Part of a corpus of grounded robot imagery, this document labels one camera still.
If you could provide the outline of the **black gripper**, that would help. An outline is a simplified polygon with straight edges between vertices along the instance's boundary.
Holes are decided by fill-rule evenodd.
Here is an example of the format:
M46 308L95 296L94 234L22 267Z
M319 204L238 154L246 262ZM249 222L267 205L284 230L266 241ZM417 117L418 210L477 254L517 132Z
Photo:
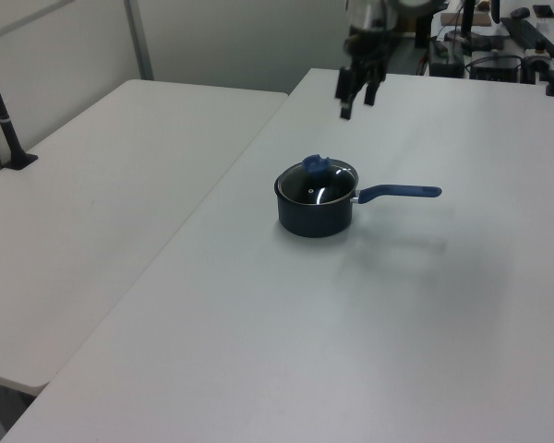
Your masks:
M388 73L390 46L390 30L350 28L343 48L351 57L351 65L339 69L335 91L335 98L341 105L342 119L351 119L355 89L362 89L366 84L364 104L375 104L379 85Z

